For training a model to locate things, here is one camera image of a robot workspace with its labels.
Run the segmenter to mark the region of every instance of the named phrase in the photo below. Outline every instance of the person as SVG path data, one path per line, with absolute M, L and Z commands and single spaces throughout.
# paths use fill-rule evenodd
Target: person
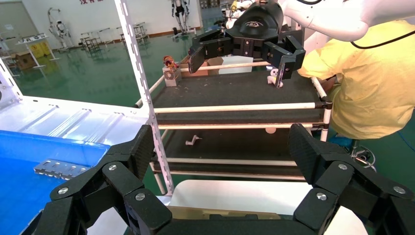
M 406 21 L 392 21 L 369 28 L 355 43 L 372 46 L 414 30 Z M 322 81 L 333 101 L 330 126 L 338 134 L 357 140 L 381 138 L 402 129 L 412 116 L 415 35 L 371 49 L 332 39 L 306 55 L 298 72 Z

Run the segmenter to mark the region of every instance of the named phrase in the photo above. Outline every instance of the blue container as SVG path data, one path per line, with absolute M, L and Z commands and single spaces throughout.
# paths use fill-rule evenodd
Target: blue container
M 0 131 L 0 234 L 17 235 L 65 182 L 34 173 L 46 159 L 95 166 L 109 145 Z

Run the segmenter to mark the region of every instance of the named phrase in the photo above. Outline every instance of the shelf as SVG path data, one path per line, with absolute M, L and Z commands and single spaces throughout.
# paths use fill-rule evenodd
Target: shelf
M 174 130 L 165 151 L 172 174 L 302 180 L 289 156 L 288 133 L 288 129 L 274 134 L 264 129 Z M 193 135 L 202 139 L 185 145 Z
M 269 71 L 185 77 L 176 87 L 164 87 L 153 99 L 156 108 L 319 102 L 310 79 L 296 72 L 281 89 L 267 84 Z M 323 110 L 231 111 L 157 114 L 166 125 L 237 125 L 321 123 Z

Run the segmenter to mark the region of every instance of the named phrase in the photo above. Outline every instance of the white metal shelf frame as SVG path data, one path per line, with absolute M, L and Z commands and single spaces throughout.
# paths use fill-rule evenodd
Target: white metal shelf frame
M 153 102 L 151 100 L 150 91 L 147 85 L 142 60 L 137 45 L 136 35 L 133 30 L 134 24 L 128 13 L 127 0 L 115 0 L 119 21 L 121 22 L 122 32 L 124 33 L 125 43 L 127 45 L 128 53 L 130 55 L 131 64 L 133 66 L 134 75 L 136 76 L 138 89 L 140 91 L 143 106 L 140 111 L 147 112 L 148 124 L 153 130 L 154 146 L 157 153 L 158 161 L 162 170 L 164 182 L 167 188 L 167 195 L 172 195 L 174 191 L 173 179 L 171 178 L 170 169 L 167 163 L 166 153 L 164 151 L 163 142 L 160 136 L 159 126 L 156 120 L 156 114 L 153 109 Z

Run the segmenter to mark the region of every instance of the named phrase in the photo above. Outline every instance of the humanoid robot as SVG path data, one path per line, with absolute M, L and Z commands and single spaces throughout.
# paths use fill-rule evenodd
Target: humanoid robot
M 188 31 L 187 28 L 187 17 L 189 16 L 189 8 L 187 7 L 187 2 L 185 0 L 171 0 L 171 17 L 176 16 L 177 23 L 179 23 L 180 30 L 182 34 L 186 34 Z M 183 25 L 180 21 L 180 15 L 182 15 Z
M 65 24 L 60 20 L 56 21 L 55 25 L 53 24 L 53 17 L 51 15 L 52 11 L 57 11 L 58 13 L 61 12 L 60 9 L 53 8 L 49 8 L 49 10 L 47 11 L 47 17 L 49 18 L 49 31 L 60 42 L 63 49 L 68 49 L 67 42 L 69 44 L 69 47 L 73 47 L 69 29 L 65 26 Z

